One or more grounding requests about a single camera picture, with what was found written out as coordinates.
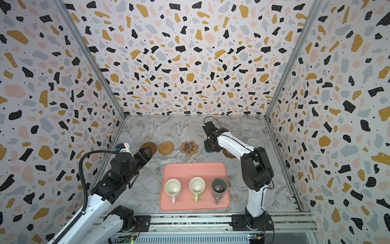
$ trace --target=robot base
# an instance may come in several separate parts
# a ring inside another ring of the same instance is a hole
[[[272,224],[271,217],[266,214],[265,212],[258,216],[258,217],[252,217],[250,213],[245,208],[245,215],[243,214],[234,214],[232,215],[232,223],[231,226],[233,227],[233,231],[244,231],[244,232],[251,232],[251,231],[263,231],[265,226],[265,230],[270,231],[273,230],[273,224]]]

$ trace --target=gray marble surface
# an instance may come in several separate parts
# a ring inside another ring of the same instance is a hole
[[[118,139],[128,142],[132,152],[136,152],[145,142],[154,142],[157,146],[165,141],[175,145],[175,150],[169,155],[161,155],[158,151],[153,158],[140,170],[140,175],[132,189],[125,190],[109,209],[118,205],[133,209],[136,213],[167,213],[159,209],[161,182],[163,170],[167,164],[192,162],[223,162],[226,165],[229,184],[230,207],[222,210],[196,210],[187,212],[215,213],[215,212],[244,212],[248,201],[248,188],[241,174],[241,163],[238,159],[229,159],[221,152],[213,157],[203,154],[202,129],[204,117],[129,117]],[[298,212],[294,198],[289,192],[275,149],[262,118],[257,117],[217,117],[222,127],[228,129],[234,136],[243,142],[249,138],[260,141],[266,149],[268,158],[274,171],[273,182],[275,188],[267,190],[265,207],[267,212]],[[199,145],[198,153],[186,156],[180,152],[184,141],[195,141]]]

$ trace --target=white mug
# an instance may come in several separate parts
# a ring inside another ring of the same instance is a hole
[[[204,189],[206,187],[206,183],[200,177],[192,178],[190,181],[190,191],[195,196],[195,202],[198,203],[199,197],[202,195]]]
[[[176,198],[180,196],[181,184],[177,179],[170,179],[165,183],[165,192],[172,197],[172,203],[176,203]]]

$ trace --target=terrazzo wall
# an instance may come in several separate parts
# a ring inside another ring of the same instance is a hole
[[[120,119],[51,1],[0,8],[0,243],[47,243],[82,205],[78,159]],[[102,161],[85,160],[88,184]]]
[[[312,0],[66,0],[126,114],[262,114]]]
[[[324,1],[269,118],[324,243],[390,243],[388,1]]]

